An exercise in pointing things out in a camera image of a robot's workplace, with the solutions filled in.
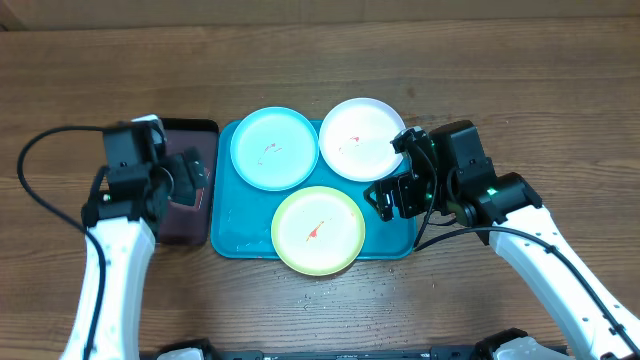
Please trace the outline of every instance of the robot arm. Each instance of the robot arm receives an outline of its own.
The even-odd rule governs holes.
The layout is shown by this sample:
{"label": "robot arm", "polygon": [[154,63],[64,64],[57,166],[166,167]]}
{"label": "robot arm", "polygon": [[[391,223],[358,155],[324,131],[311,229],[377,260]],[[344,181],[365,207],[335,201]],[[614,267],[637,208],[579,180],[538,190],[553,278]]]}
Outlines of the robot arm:
{"label": "robot arm", "polygon": [[[137,359],[142,290],[155,237],[143,219],[129,221],[126,216],[100,220],[89,231],[107,259],[103,306],[91,359]],[[99,271],[96,250],[87,239],[87,264],[78,312],[61,359],[79,359],[84,352],[98,293]]]}
{"label": "robot arm", "polygon": [[[365,191],[365,198],[382,220],[390,220],[392,207],[396,206],[403,218],[426,212],[425,223],[434,210],[443,215],[455,213],[459,224],[470,227],[467,232],[473,232],[474,227],[493,226],[490,229],[495,230],[479,231],[480,239],[522,276],[565,334],[578,359],[639,356],[638,319],[620,305],[575,254],[527,182],[515,173],[496,176],[470,121],[448,124],[429,134],[420,128],[406,129],[392,145],[397,153],[409,157],[411,169],[378,180]],[[569,260],[586,286],[554,251],[501,231],[504,228],[520,230],[554,246],[552,249]],[[416,250],[441,239],[427,241]],[[587,287],[594,294],[589,294]],[[497,348],[490,347],[478,358],[513,358],[498,356]]]}
{"label": "robot arm", "polygon": [[[103,139],[109,190],[99,191],[99,175],[82,208],[82,221],[97,240],[105,266],[99,264],[97,249],[87,237],[82,292],[62,359],[139,358],[140,307],[155,248],[154,233],[170,199],[193,205],[196,190],[206,186],[204,167],[195,149],[184,154],[165,153],[164,128],[155,115],[106,129]],[[96,307],[99,298],[102,306]],[[92,346],[85,354],[87,344]]]}
{"label": "robot arm", "polygon": [[[507,221],[496,226],[524,231],[557,247],[582,274],[607,310],[623,324],[631,340],[640,343],[638,318],[607,291],[576,255],[545,207],[536,209],[530,205],[513,211],[507,214]],[[489,244],[529,285],[565,334],[577,359],[623,359],[633,355],[582,284],[557,257],[541,246],[508,233],[491,232]]]}

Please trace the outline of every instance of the plastic tray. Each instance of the plastic tray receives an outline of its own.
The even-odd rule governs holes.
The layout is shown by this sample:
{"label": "plastic tray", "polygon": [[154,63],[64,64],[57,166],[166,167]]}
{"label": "plastic tray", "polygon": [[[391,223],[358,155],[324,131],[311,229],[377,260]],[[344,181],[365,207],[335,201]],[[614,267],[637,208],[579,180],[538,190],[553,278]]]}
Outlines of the plastic tray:
{"label": "plastic tray", "polygon": [[[357,259],[393,260],[411,252],[416,237],[416,220],[402,219],[394,209],[394,219],[383,222],[364,200],[369,182],[347,180],[329,168],[322,156],[313,173],[300,185],[285,191],[264,191],[245,182],[231,163],[231,137],[240,121],[227,125],[220,134],[218,165],[213,195],[211,244],[222,256],[236,259],[279,259],[271,243],[271,220],[284,199],[309,186],[338,189],[356,202],[366,226],[364,246]],[[322,121],[312,120],[317,132]],[[409,168],[404,160],[395,173]]]}

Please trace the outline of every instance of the wood grain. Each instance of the wood grain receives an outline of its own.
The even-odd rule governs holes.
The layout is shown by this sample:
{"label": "wood grain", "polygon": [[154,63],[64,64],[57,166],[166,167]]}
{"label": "wood grain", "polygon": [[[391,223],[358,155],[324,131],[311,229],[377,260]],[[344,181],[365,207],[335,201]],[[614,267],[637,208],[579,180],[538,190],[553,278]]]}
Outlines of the wood grain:
{"label": "wood grain", "polygon": [[638,16],[637,0],[0,0],[10,30]]}
{"label": "wood grain", "polygon": [[[521,173],[576,252],[640,313],[637,18],[8,32],[0,49],[1,358],[59,355],[84,269],[82,236],[18,184],[28,139],[147,113],[221,127],[270,105],[322,118],[358,96],[391,104],[408,126],[474,121],[497,171]],[[103,162],[99,136],[65,134],[39,144],[26,171],[78,215]],[[472,344],[512,326],[565,343],[473,236],[322,279],[227,260],[209,245],[159,246],[140,346],[209,337],[227,350],[408,349]]]}

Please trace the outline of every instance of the white plate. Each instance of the white plate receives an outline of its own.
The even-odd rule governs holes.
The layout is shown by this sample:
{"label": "white plate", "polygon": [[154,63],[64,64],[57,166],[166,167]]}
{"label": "white plate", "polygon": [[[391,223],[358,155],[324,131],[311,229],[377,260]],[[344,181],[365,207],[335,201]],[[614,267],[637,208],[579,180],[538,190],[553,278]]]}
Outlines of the white plate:
{"label": "white plate", "polygon": [[283,107],[247,116],[231,138],[231,161],[240,177],[258,189],[290,189],[318,161],[318,134],[302,114]]}
{"label": "white plate", "polygon": [[358,205],[345,193],[313,186],[289,195],[271,223],[273,247],[292,269],[323,276],[347,267],[364,244]]}
{"label": "white plate", "polygon": [[400,115],[382,101],[347,100],[334,107],[320,128],[320,152],[338,175],[374,181],[391,174],[402,162],[391,140],[405,128]]}

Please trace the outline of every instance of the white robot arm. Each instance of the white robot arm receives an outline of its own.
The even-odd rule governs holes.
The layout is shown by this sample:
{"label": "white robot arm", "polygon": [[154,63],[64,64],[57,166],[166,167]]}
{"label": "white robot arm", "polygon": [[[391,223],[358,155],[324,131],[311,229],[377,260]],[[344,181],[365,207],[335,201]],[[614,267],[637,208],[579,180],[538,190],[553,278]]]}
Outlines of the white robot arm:
{"label": "white robot arm", "polygon": [[[606,309],[625,328],[631,341],[640,344],[640,321],[600,283],[571,249],[545,207],[527,206],[507,214],[499,227],[520,230],[555,246],[582,274]],[[603,317],[578,279],[556,256],[520,236],[491,232],[489,243],[522,276],[566,336],[577,359],[624,359],[633,356],[611,323]],[[499,358],[508,357],[505,351]]]}
{"label": "white robot arm", "polygon": [[[144,220],[130,221],[126,216],[100,220],[89,231],[100,243],[107,262],[103,305],[91,359],[137,359],[142,290],[155,237]],[[61,359],[79,359],[84,353],[100,283],[99,272],[96,250],[87,239],[78,312]]]}

